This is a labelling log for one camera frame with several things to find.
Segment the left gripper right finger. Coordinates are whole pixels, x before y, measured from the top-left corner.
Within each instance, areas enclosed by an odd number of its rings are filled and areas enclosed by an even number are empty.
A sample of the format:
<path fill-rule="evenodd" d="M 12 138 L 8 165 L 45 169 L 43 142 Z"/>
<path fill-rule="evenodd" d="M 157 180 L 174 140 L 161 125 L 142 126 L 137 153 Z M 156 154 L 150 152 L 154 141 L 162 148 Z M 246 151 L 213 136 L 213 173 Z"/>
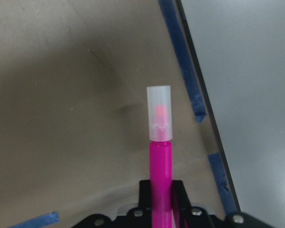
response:
<path fill-rule="evenodd" d="M 173 211 L 186 210 L 191 207 L 183 181 L 172 181 L 172 208 Z"/>

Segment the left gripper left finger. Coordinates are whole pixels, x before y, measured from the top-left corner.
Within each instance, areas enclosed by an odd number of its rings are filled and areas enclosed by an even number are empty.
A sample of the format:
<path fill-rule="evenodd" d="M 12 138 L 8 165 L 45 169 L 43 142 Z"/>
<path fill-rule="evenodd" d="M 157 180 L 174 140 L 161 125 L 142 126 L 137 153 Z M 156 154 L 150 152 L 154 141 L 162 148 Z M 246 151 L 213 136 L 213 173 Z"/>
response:
<path fill-rule="evenodd" d="M 150 180 L 139 181 L 139 207 L 149 212 L 152 210 Z"/>

